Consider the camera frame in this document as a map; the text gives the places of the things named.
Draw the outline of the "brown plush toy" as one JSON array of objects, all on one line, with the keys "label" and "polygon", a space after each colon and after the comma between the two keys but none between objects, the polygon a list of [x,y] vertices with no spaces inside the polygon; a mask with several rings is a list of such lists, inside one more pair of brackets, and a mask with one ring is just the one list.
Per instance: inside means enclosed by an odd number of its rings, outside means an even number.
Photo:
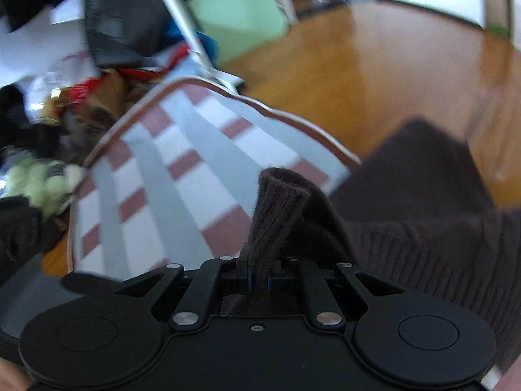
[{"label": "brown plush toy", "polygon": [[140,71],[107,69],[71,87],[55,88],[43,104],[44,123],[56,129],[53,159],[83,163],[103,135],[150,89]]}]

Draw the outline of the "dark brown knit sweater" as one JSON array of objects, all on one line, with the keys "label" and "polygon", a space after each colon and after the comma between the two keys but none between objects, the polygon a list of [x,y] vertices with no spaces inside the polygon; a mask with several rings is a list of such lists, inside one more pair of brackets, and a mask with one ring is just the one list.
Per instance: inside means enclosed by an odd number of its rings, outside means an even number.
[{"label": "dark brown knit sweater", "polygon": [[490,198],[470,149],[423,120],[403,126],[330,195],[267,168],[244,257],[255,280],[285,257],[351,262],[475,311],[495,363],[520,354],[520,212]]}]

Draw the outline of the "striped grey red white rug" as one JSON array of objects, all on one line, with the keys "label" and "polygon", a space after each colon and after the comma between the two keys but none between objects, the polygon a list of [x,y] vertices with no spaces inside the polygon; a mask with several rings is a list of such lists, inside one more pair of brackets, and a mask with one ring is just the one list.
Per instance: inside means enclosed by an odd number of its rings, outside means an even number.
[{"label": "striped grey red white rug", "polygon": [[359,158],[302,117],[184,78],[147,94],[84,164],[69,267],[125,280],[237,255],[263,169],[292,169],[330,193]]}]

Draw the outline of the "pile of colourful clothes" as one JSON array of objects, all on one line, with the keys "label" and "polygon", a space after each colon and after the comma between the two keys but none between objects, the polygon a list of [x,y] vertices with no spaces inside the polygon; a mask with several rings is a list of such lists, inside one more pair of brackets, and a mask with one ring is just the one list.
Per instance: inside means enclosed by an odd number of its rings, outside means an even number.
[{"label": "pile of colourful clothes", "polygon": [[[200,38],[186,0],[181,1]],[[85,0],[1,0],[2,73],[16,82],[81,51],[90,56],[84,15]]]}]

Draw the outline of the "black mesh bag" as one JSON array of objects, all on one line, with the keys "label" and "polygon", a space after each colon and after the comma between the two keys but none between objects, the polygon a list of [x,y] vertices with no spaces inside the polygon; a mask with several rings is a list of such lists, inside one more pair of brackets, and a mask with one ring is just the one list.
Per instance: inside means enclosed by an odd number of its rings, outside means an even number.
[{"label": "black mesh bag", "polygon": [[85,0],[84,25],[98,68],[149,67],[182,40],[162,0]]}]

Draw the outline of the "green plush toy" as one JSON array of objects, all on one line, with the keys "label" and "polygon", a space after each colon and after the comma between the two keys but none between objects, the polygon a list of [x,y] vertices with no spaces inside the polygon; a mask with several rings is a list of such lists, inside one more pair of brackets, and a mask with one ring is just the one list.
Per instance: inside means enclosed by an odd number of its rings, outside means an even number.
[{"label": "green plush toy", "polygon": [[28,157],[1,174],[1,197],[24,197],[43,220],[67,207],[87,170],[76,164]]}]

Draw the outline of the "white metal rack pole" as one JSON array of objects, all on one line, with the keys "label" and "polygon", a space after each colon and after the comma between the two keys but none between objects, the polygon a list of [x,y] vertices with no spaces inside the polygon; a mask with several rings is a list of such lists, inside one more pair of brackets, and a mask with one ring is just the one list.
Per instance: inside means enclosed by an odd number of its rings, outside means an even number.
[{"label": "white metal rack pole", "polygon": [[226,88],[233,94],[238,94],[238,87],[242,87],[245,82],[238,76],[215,68],[207,55],[207,51],[201,43],[201,40],[197,36],[195,26],[191,21],[183,2],[181,0],[162,0],[162,2],[184,37],[191,58],[201,66],[201,75],[204,78]]}]

